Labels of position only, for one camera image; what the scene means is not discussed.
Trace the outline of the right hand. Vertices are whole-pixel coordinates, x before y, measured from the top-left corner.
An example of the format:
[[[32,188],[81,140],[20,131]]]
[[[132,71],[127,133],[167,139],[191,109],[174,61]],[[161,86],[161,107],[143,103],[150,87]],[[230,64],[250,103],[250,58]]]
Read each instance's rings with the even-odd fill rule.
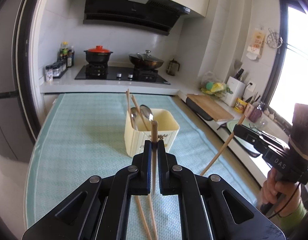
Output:
[[[293,184],[288,181],[276,181],[277,170],[272,168],[267,175],[267,180],[264,182],[261,189],[261,200],[262,204],[273,204],[275,205],[278,200],[278,193],[284,195],[275,207],[275,212],[284,209],[279,212],[281,217],[287,217],[297,210],[301,203],[301,189],[297,187],[297,184]]]

